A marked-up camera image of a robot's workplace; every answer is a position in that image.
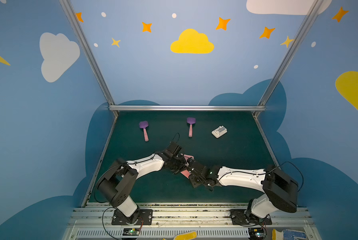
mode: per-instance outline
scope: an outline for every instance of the white cloud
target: white cloud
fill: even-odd
[[[44,59],[42,75],[50,83],[58,80],[80,56],[78,44],[70,41],[62,33],[56,36],[52,33],[43,33],[40,36],[40,52]]]
[[[332,0],[324,0],[319,14]],[[314,0],[247,0],[247,10],[256,14],[307,15]]]

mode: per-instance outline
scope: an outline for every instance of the toy shovel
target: toy shovel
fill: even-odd
[[[139,127],[143,128],[144,141],[148,142],[148,135],[147,135],[147,131],[146,131],[146,127],[148,127],[148,122],[147,121],[139,122]]]
[[[195,124],[196,118],[187,118],[187,123],[190,124],[190,132],[188,133],[188,137],[192,137],[192,124]]]

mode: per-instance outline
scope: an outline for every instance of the yellow cloud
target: yellow cloud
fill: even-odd
[[[184,30],[179,40],[171,44],[174,53],[210,53],[214,46],[208,41],[207,35],[194,29]]]
[[[358,72],[341,74],[336,79],[336,89],[358,110]]]

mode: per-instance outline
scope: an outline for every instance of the pink handle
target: pink handle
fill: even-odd
[[[192,124],[190,124],[190,132],[188,133],[188,137],[192,137]]]
[[[143,128],[143,132],[144,132],[144,141],[148,142],[148,135],[145,128]]]

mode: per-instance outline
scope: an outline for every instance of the dark green mat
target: dark green mat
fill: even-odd
[[[187,117],[196,118],[193,137],[188,137]],[[144,141],[140,121],[148,121],[149,141]],[[223,125],[228,132],[215,138],[211,131]],[[273,164],[272,158],[249,112],[121,112],[101,165],[101,176],[122,157],[136,160],[162,151],[180,133],[182,153],[193,155],[203,165],[222,165],[237,169],[260,169]],[[213,192],[199,186],[194,189],[182,174],[162,169],[139,178],[131,192],[135,202],[248,202],[262,193],[248,188],[215,187]],[[105,201],[96,191],[96,198]]]

